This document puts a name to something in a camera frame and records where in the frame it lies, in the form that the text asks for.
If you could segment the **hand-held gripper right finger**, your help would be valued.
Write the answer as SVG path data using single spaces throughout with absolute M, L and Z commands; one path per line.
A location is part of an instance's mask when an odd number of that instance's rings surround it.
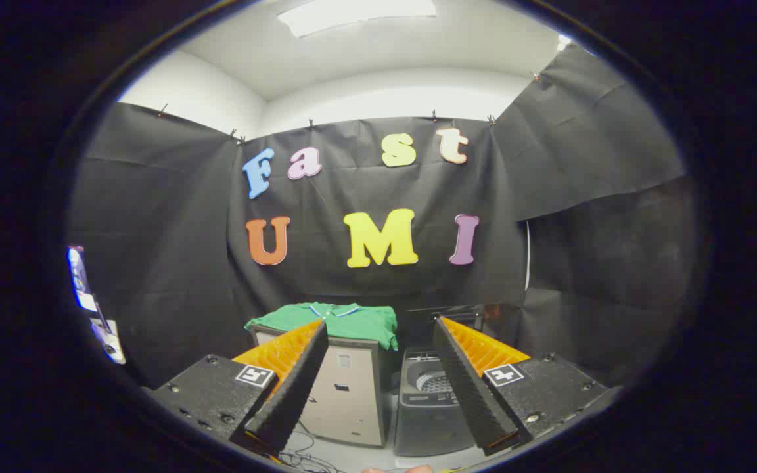
M 532 357 L 443 315 L 432 342 L 485 455 L 545 442 L 618 399 L 618 387 L 558 353 Z

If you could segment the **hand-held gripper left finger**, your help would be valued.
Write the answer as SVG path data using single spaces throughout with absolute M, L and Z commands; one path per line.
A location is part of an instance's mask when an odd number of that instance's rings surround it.
M 328 346 L 327 324 L 310 321 L 233 359 L 208 354 L 149 395 L 202 433 L 276 461 Z

